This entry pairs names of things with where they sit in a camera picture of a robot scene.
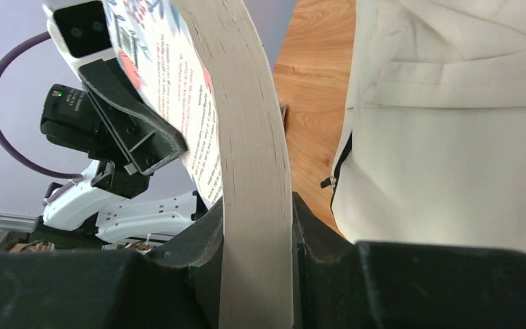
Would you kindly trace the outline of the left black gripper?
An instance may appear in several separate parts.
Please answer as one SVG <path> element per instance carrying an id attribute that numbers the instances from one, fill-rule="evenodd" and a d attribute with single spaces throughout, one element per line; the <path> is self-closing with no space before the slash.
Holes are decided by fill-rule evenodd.
<path id="1" fill-rule="evenodd" d="M 187 150 L 181 132 L 145 104 L 117 59 L 95 60 L 78 76 L 99 116 L 94 187 L 132 199 L 149 187 L 150 175 Z"/>

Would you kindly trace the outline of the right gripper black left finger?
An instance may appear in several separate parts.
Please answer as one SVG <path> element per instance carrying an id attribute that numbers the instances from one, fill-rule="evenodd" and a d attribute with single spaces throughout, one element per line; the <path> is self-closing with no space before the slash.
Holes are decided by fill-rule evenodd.
<path id="1" fill-rule="evenodd" d="M 0 252 L 0 328 L 216 328 L 222 214 L 146 255 Z"/>

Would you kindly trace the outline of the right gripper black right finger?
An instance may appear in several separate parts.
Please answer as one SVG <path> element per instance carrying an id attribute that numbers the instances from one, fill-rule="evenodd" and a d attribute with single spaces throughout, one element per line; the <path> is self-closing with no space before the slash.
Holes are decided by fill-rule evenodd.
<path id="1" fill-rule="evenodd" d="M 296 328 L 526 328 L 526 254 L 350 243 L 292 200 Z"/>

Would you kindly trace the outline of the floral patterned small book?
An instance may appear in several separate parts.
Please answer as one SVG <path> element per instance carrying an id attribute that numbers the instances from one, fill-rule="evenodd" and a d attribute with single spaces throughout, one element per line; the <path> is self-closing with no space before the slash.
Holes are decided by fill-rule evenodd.
<path id="1" fill-rule="evenodd" d="M 291 328 L 292 198 L 271 68 L 243 1 L 105 1 L 116 57 L 181 132 L 210 206 L 151 252 L 216 328 Z"/>

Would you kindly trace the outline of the beige canvas backpack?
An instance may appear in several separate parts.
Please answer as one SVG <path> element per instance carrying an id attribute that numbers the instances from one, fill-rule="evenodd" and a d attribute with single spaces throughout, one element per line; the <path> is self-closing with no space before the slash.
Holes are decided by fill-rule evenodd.
<path id="1" fill-rule="evenodd" d="M 526 253 L 526 1 L 358 1 L 337 228 Z"/>

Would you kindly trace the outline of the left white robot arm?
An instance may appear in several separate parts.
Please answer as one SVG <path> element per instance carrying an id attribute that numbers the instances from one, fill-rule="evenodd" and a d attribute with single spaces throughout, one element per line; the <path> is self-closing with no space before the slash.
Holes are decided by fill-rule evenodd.
<path id="1" fill-rule="evenodd" d="M 142 102 L 117 60 L 95 60 L 78 75 L 80 89 L 51 87 L 40 130 L 50 143 L 87 154 L 90 164 L 67 184 L 49 186 L 35 231 L 94 245 L 171 239 L 207 212 L 198 192 L 134 198 L 186 151 L 182 135 Z"/>

